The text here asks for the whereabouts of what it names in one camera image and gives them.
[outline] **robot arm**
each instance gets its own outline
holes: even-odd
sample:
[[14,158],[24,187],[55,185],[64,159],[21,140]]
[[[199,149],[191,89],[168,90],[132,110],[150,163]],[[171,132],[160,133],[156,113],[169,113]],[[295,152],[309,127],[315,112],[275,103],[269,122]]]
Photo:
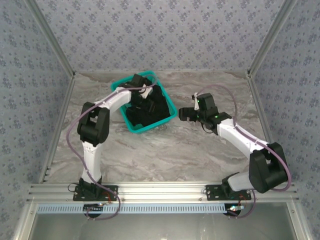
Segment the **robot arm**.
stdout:
[[236,127],[241,132],[252,137],[255,141],[242,135],[235,128],[232,117],[225,112],[218,111],[210,93],[201,95],[195,93],[192,99],[194,100],[194,107],[179,109],[180,120],[187,121],[187,118],[189,118],[189,121],[200,122],[203,129],[205,127],[212,133],[228,140],[249,160],[248,172],[237,172],[222,180],[222,188],[226,196],[232,194],[232,192],[248,189],[256,189],[260,193],[265,193],[288,180],[284,167],[277,158],[257,144],[259,142],[268,146],[287,164],[283,149],[278,143],[269,144],[253,136],[236,123]]
[[[117,87],[115,92],[121,89],[123,89],[123,87]],[[108,101],[102,103],[79,122],[78,133],[82,141],[84,161],[93,179],[97,182],[102,177],[100,171],[101,152],[103,151],[104,142],[109,135],[110,115],[122,105],[129,103],[131,94],[132,92],[130,90],[121,91],[118,94],[114,92],[111,93],[109,95],[111,98]],[[82,113],[100,102],[102,102],[102,100],[95,103],[85,103],[82,108]],[[85,169],[83,169],[81,178],[87,183],[92,182]]]
[[[130,103],[133,98],[135,100],[146,99],[152,92],[152,87],[143,90],[129,90],[131,88],[141,88],[146,86],[146,78],[135,74],[130,82],[126,82],[117,87],[116,90],[109,96],[105,97],[104,100],[100,100],[95,103],[86,102],[83,105],[81,113],[85,112],[92,106],[103,102],[92,112],[86,114],[79,121],[77,127],[77,132],[82,141],[84,161],[96,182],[101,183],[102,180],[102,174],[100,171],[101,152],[103,151],[104,142],[109,135],[111,114],[121,106]],[[93,183],[85,169],[83,169],[80,182],[84,185],[91,185]]]

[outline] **gray marble floor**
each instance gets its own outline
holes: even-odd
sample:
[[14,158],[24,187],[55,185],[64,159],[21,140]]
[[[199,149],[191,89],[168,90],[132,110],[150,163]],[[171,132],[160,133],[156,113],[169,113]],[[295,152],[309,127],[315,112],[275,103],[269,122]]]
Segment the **gray marble floor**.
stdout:
[[[65,116],[60,139],[46,179],[51,183],[77,182],[83,167],[68,148],[66,132],[79,116],[84,102],[108,95],[110,84],[133,72],[76,74],[75,85]],[[191,95],[201,88],[220,83],[235,95],[238,122],[257,137],[264,138],[256,106],[247,80],[232,72],[156,72],[176,108],[191,107]],[[227,92],[208,89],[220,112],[234,114]],[[71,143],[82,153],[76,129]],[[111,116],[110,133],[101,156],[101,172],[106,182],[134,181],[220,181],[223,177],[247,170],[249,161],[226,140],[205,133],[199,123],[182,122],[178,117],[142,134],[128,131],[120,111]]]

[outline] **purple cable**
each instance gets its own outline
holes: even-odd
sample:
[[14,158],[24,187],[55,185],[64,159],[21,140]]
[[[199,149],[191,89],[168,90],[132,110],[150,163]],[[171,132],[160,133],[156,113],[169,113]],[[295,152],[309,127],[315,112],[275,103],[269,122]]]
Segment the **purple cable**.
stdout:
[[148,89],[148,88],[152,88],[154,85],[157,84],[158,82],[158,78],[156,75],[153,75],[153,74],[148,74],[148,75],[145,75],[143,77],[150,77],[152,76],[155,81],[154,83],[152,83],[150,86],[146,86],[146,87],[130,87],[130,88],[123,88],[123,89],[120,89],[119,91],[114,91],[112,94],[110,94],[109,96],[107,96],[105,99],[103,99],[101,102],[97,103],[96,105],[90,107],[89,109],[87,109],[86,111],[84,111],[79,117],[77,117],[75,120],[73,120],[70,124],[70,127],[69,129],[67,130],[66,132],[66,142],[69,146],[69,148],[71,149],[72,152],[74,152],[75,155],[78,156],[78,158],[81,160],[82,164],[83,164],[83,167],[84,169],[86,170],[86,173],[88,174],[88,177],[91,179],[91,181],[97,185],[98,187],[106,190],[108,193],[114,195],[116,197],[116,199],[118,200],[119,202],[119,205],[115,211],[115,213],[113,213],[111,216],[107,216],[107,217],[101,217],[101,218],[91,218],[89,217],[89,211],[86,212],[86,216],[88,219],[90,220],[95,220],[95,221],[100,221],[100,220],[107,220],[107,219],[112,219],[113,217],[115,217],[116,215],[118,215],[119,211],[120,211],[120,207],[121,207],[121,200],[119,198],[119,196],[113,192],[112,190],[110,190],[109,188],[99,184],[96,180],[94,180],[94,178],[92,177],[92,175],[90,174],[89,170],[88,170],[88,167],[86,165],[86,162],[84,160],[84,158],[74,149],[74,147],[71,145],[70,143],[70,133],[71,133],[71,130],[75,127],[75,125],[80,121],[80,119],[82,119],[87,113],[91,112],[93,109],[99,107],[101,104],[103,104],[105,101],[108,101],[110,98],[114,97],[115,95],[117,95],[118,93],[121,93],[121,92],[124,92],[124,91],[127,91],[127,90],[143,90],[143,89]]

